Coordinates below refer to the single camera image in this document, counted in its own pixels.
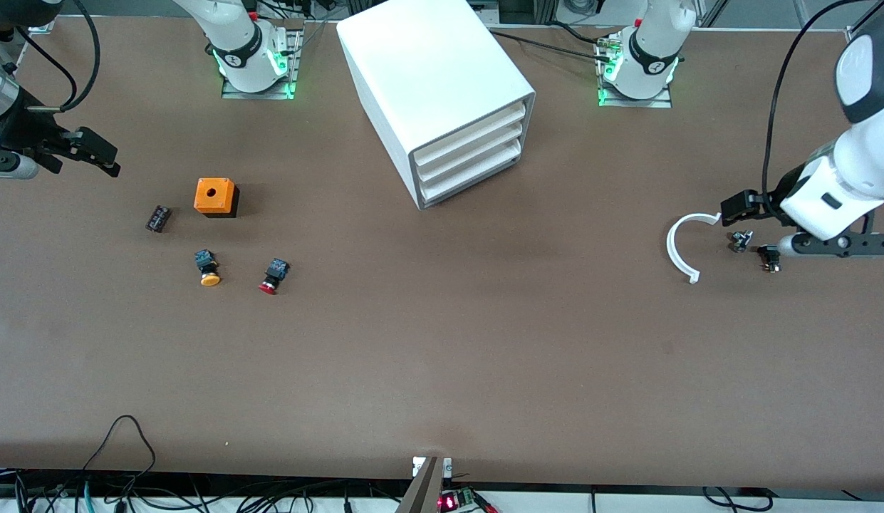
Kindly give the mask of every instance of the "black base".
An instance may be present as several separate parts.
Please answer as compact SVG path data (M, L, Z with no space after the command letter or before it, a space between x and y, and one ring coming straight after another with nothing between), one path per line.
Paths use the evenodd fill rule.
M233 191L233 202L229 205L229 214L204 214L204 217L210 217L211 219L223 219L223 218L234 218L239 215L239 186L236 186L236 189Z

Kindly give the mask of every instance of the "cable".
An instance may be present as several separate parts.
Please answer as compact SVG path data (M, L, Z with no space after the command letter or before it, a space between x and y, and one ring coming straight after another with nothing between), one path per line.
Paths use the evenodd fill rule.
M201 497L201 492L198 490L197 484L194 483L194 477L192 477L191 474L188 474L188 480L192 482L192 487L194 488L194 494L196 494L198 496L198 501L201 502L201 506L204 506L204 513L211 513L210 508L207 507L207 504L204 503L204 498Z
M563 52L563 53L575 55L575 56L584 56L584 58L592 58L592 59L594 59L594 61L607 62L610 60L607 56L598 56L598 55L594 55L594 54L586 54L584 52L576 52L575 50L569 50L568 48L559 48L559 46L547 45L547 43L540 43L539 41L533 41L531 39L519 38L519 36L512 36L510 33L496 32L494 30L490 30L490 33L494 36L499 36L499 38L514 39L514 40L520 41L522 43L528 43L529 45L540 46L540 48L555 50L556 52Z
M65 102L61 105L65 106L71 103L71 101L74 100L74 97L78 94L78 84L74 81L74 77L71 75L70 72L68 72L68 69L65 69L63 65L58 64L58 61L52 58L52 56L49 55L46 50L42 49L42 46L38 45L33 39L31 39L31 37L27 35L26 30L22 29L19 26L16 26L15 29L17 29L18 33L21 34L21 37L24 38L25 41L27 41L28 45L33 46L33 49L39 52L40 55L42 55L43 58L46 59L46 61L48 61L52 66L58 69L58 71L61 71L61 74L63 74L65 78L68 79L68 84L71 84L71 94L68 95L68 100L65 100Z
M790 64L790 58L793 56L793 52L796 51L796 45L799 45L799 41L806 35L809 27L816 22L822 16L825 16L829 11L833 9L837 9L840 6L845 6L846 4L852 4L855 2L861 2L862 0L837 0L835 3L830 4L830 6L825 7L824 9L818 11L815 16L812 16L808 22L806 22L806 26L804 26L799 33L796 35L796 38L793 39L793 43L790 45L790 49L786 52L786 57L784 58L784 64L781 64L781 71L777 75L777 82L774 84L774 94L771 95L771 112L768 115L768 133L767 137L764 141L764 161L761 164L761 201L764 203L764 207L767 208L768 213L773 215L774 218L777 218L782 224L788 224L786 219L784 219L779 212L777 212L777 208L774 208L771 205L771 199L768 195L768 165L771 162L771 140L774 139L774 114L777 112L777 97L781 92L781 84L784 83L784 73L786 73L786 67Z
M87 504L87 513L95 513L93 511L93 503L90 500L90 481L84 483L84 504Z
M308 45L308 42L311 41L312 39L314 39L315 36L318 35L318 32L321 32L321 30L324 29L326 23L328 23L328 20L330 20L330 19L332 19L332 17L334 17L334 14L337 14L337 13L333 13L333 14L332 14L332 13L327 13L327 14L325 14L324 19L321 20L321 25L319 25L318 28L315 29L315 32L312 32L312 35L309 36L308 39L306 39L305 41L303 41L301 45L299 45L299 48L296 48L295 50L292 50L291 52L289 52L289 55L293 55L293 54L296 54L296 53L302 52L302 48L305 48L306 45Z
M84 101L84 98L87 98L87 94L90 94L90 90L93 89L93 84L97 81L97 75L100 74L100 35L97 33L97 27L96 25L93 25L93 19L90 17L90 13L87 12L87 9L84 9L84 4L82 4L80 0L71 0L71 2L78 7L78 10L84 16L84 21L87 22L87 27L90 27L90 37L93 39L93 71L90 72L90 78L87 80L87 85L84 86L84 90L80 92L80 96L59 107L58 111L60 111L60 113L64 113L65 111L71 110L71 108L80 105L80 102Z
M473 487L470 487L470 491L474 493L474 502L477 503L479 509L483 510L483 513L498 513L498 509L496 509L493 504L490 504L489 501L485 499L485 497L477 493L477 491L474 490Z
M597 43L597 39L591 39L591 38L588 38L587 36L582 36L574 28L569 26L568 23L562 23L558 19L552 20L551 22L549 22L549 25L561 26L563 29L568 30L568 33L571 33L571 35L574 36L574 38L580 39L581 41L584 41L585 43L591 43L591 45L595 45Z
M717 490L719 492L721 492L721 495L724 496L724 499L726 499L726 502L721 502L721 501L715 499L714 497L711 497L708 494L708 488L717 488ZM767 497L768 504L765 504L765 506L751 507L751 506L742 506L742 504L735 503L734 501L732 501L731 497L729 497L729 494L727 493L727 491L721 487L702 487L702 494L704 494L705 499L708 499L709 503L714 504L715 506L728 507L730 510L732 510L732 513L739 513L740 509L742 511L754 511L754 513L763 513L764 511L768 511L772 507L774 507L774 498L771 496Z
M151 470L151 468L154 468L154 465L156 464L156 452L154 451L154 446L151 445L151 442L147 441L145 431L143 431L143 429L141 428L141 423L138 422L138 419L136 419L132 415L127 415L127 413L126 415L119 415L118 417L116 417L112 425L109 426L109 431L106 432L106 436L104 436L103 441L100 442L100 446L97 447L96 451L93 451L93 454L90 455L89 458L87 458L87 462L84 463L84 466L80 468L81 473L83 473L87 470L87 467L90 467L90 464L93 463L94 459L98 455L100 455L100 452L103 451L103 448L106 446L107 442L109 442L110 436L113 435L113 430L115 429L115 426L118 425L118 423L122 421L122 419L128 419L132 421L133 425L135 425L135 428L138 430L138 436L141 437L141 441L143 442L143 444L145 444L145 447L147 447L147 451L151 454L151 463L141 472L132 475L131 480L128 481L128 483L122 490L122 494L120 494L119 496L119 503L121 503L126 497L129 496L132 488L135 487L135 482L138 480L138 477L142 477L142 475L147 474Z
M391 499L398 504L400 503L400 499L397 499L397 497L394 497L392 494L389 494L389 493L385 492L384 490L374 487L373 484L371 484L371 483L369 483L369 490L373 491L373 492L379 492L379 494L381 494L384 497L387 497L387 499Z
M302 11L291 9L291 7L275 6L275 4L269 4L268 2L265 2L264 0L259 0L259 4L263 4L263 6L268 7L268 9L274 11L275 13L281 14L283 16L283 19L289 19L289 18L286 17L286 15L282 14L282 13L302 14L302 16L307 17L307 19L315 19L315 16L312 16L312 14L306 14Z

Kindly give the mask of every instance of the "green led light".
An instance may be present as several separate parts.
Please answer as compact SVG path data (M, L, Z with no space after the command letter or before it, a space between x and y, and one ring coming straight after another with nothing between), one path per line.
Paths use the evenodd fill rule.
M284 56L268 51L268 60L271 61L276 74L283 75L286 72L286 58Z
M293 100L293 98L296 97L296 82L293 82L292 84L284 84L283 94L286 95L287 100Z

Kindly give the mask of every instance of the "white curved part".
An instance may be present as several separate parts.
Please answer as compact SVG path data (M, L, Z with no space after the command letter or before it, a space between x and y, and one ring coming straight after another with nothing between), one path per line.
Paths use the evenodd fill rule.
M650 55L671 56L682 48L698 16L693 0L649 0L636 39Z
M173 0L191 14L212 45L223 50L242 48L255 26L240 0Z
M701 273L698 272L698 269L690 266L685 263L685 260L679 255L679 251L676 250L676 230L679 229L680 225L686 223L688 221L701 221L702 223L707 224L717 224L717 222L721 219L721 213L717 213L716 215L710 214L689 214L683 215L679 221L676 221L676 224L670 228L670 233L667 233L667 253L670 254L670 260L674 266L677 267L683 273L689 275L689 283L698 283L699 276Z

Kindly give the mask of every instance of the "wire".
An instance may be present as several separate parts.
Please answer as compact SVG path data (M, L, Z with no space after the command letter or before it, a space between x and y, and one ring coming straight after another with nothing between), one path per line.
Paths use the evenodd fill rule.
M334 14L337 14L337 13L333 13L333 14L332 14L332 13L327 13L327 14L325 14L324 19L321 20L321 25L319 25L318 28L315 29L315 32L312 32L312 35L309 36L308 39L306 39L305 41L303 41L301 45L299 45L299 48L296 48L295 50L292 50L291 52L289 52L289 55L298 54L299 52L302 52L302 48L305 48L306 45L308 45L308 42L311 41L312 39L314 39L315 36L318 35L318 32L322 32L322 30L324 29L326 23L328 23L328 20L330 20L330 19L332 19L332 17L334 17Z
M711 497L708 494L708 488L717 488L717 490L719 492L721 492L721 495L724 496L724 499L726 499L726 502L721 502L717 499L713 499L713 497ZM732 510L732 513L739 513L740 509L742 511L754 511L755 513L763 513L764 511L768 511L772 507L774 507L774 498L771 496L767 497L768 503L765 504L765 506L751 507L751 506L742 506L742 504L735 503L734 501L732 501L731 497L729 497L729 494L727 493L727 491L721 487L702 487L702 494L704 494L705 499L708 499L709 503L714 504L715 506L728 507L730 510Z
M397 499L397 497L394 497L392 494L387 493L384 490L374 487L373 484L371 484L371 483L369 483L369 490L371 490L373 492L379 492L380 496L387 497L387 499L391 499L398 504L400 503L400 499Z
M145 444L145 447L147 447L147 451L151 454L151 463L141 472L132 475L131 480L129 480L128 483L123 487L122 494L120 494L119 496L119 502L122 502L123 499L128 497L128 495L131 493L132 488L135 487L135 482L138 480L138 477L142 477L142 475L147 474L151 470L151 468L154 468L154 465L156 464L156 452L154 451L154 446L151 445L151 442L147 441L145 431L143 431L143 429L141 428L141 423L138 422L138 419L136 419L132 415L127 415L127 413L126 415L119 415L118 417L116 417L112 425L109 426L109 431L106 432L106 436L104 436L103 441L100 442L100 446L97 447L96 451L93 451L93 454L90 455L89 458L87 458L87 462L84 463L84 466L80 468L81 473L83 473L87 470L87 467L90 467L90 464L93 463L94 459L98 455L100 455L100 452L103 451L103 448L106 446L107 442L109 442L110 436L113 435L113 430L115 429L115 426L118 425L118 423L123 419L128 419L132 421L133 425L135 425L135 428L138 430L138 436L141 437L141 441L143 442L143 444Z
M95 513L93 511L93 501L90 500L90 481L84 483L84 504L87 504L87 513Z
M528 43L529 45L540 46L540 48L547 48L550 50L555 50L556 52L562 52L562 53L575 55L575 56L582 56L583 58L592 58L592 59L594 59L594 61L607 62L610 60L609 58L607 58L607 56L598 56L598 55L594 55L594 54L586 54L584 52L577 52L575 50L569 50L568 48L559 48L559 46L547 45L547 43L540 43L539 41L533 41L530 39L519 38L519 36L512 36L510 33L496 32L494 30L490 30L490 33L494 36L499 36L499 38L514 39L514 40L520 41L522 43Z
M312 14L306 14L303 11L290 9L289 7L275 6L275 4L269 4L268 2L265 2L264 0L259 0L259 4L263 4L263 6L268 7L268 9L274 11L275 13L281 14L283 16L283 19L289 19L283 13L302 14L302 16L307 17L307 19L315 19L315 16L312 16Z
M188 480L192 482L192 487L194 488L194 494L198 496L198 500L201 502L201 506L204 507L204 513L211 513L209 507L207 507L207 503L204 503L204 498L201 497L201 492L198 490L197 484L194 483L194 477L191 474L188 474Z
M14 473L14 500L18 505L18 513L28 513L27 509L27 487L21 480L21 473Z
M587 36L582 36L574 28L569 26L568 23L562 23L558 19L552 20L551 22L549 22L549 25L561 26L563 29L568 30L568 33L571 33L571 35L574 36L575 39L580 39L585 43L591 43L591 45L595 45L597 43L597 39L591 39Z
M87 94L90 94L90 90L93 89L93 84L97 81L97 75L100 74L100 35L97 33L96 25L93 25L93 19L90 17L90 13L87 12L87 9L84 9L84 4L80 2L80 0L71 0L78 7L80 13L84 16L84 21L87 22L87 27L90 27L90 37L93 39L93 71L90 72L90 78L87 80L87 85L84 86L84 90L80 92L80 96L74 98L71 102L66 102L63 106L58 108L60 113L64 113L67 110L71 110L71 108L75 108L80 105L81 101L84 101L84 98L87 98Z
M793 52L796 51L796 46L799 45L799 41L806 35L809 27L811 27L817 19L825 16L829 11L837 9L840 6L861 1L862 0L837 0L835 3L830 4L830 6L818 11L815 16L812 16L809 21L806 22L806 26L804 26L796 35L796 38L793 39L790 49L787 50L786 56L784 56L784 64L781 64L781 71L777 75L777 82L774 84L774 94L771 95L771 112L768 115L768 133L764 141L764 161L761 164L761 201L764 203L764 207L767 208L768 213L773 215L783 224L788 224L788 221L777 212L777 208L774 208L774 206L771 205L771 199L768 195L768 165L771 162L771 141L774 139L774 114L777 112L777 97L781 92L781 84L784 83L786 67L790 64L790 58L793 58Z
M26 30L22 29L19 26L16 26L15 29L17 29L18 33L21 34L21 37L24 38L24 40L27 41L30 46L33 46L33 49L39 52L40 55L42 55L43 58L46 59L46 61L48 61L52 66L58 69L58 71L61 71L61 74L63 74L65 78L68 79L68 84L71 84L71 94L68 95L68 100L65 100L63 106L71 103L71 101L74 100L74 97L78 94L78 84L74 81L74 77L71 75L70 72L68 72L68 69L65 69L63 65L58 64L58 61L52 58L52 56L49 55L46 50L42 49L42 46L38 45L33 39L31 39L31 37L27 35Z

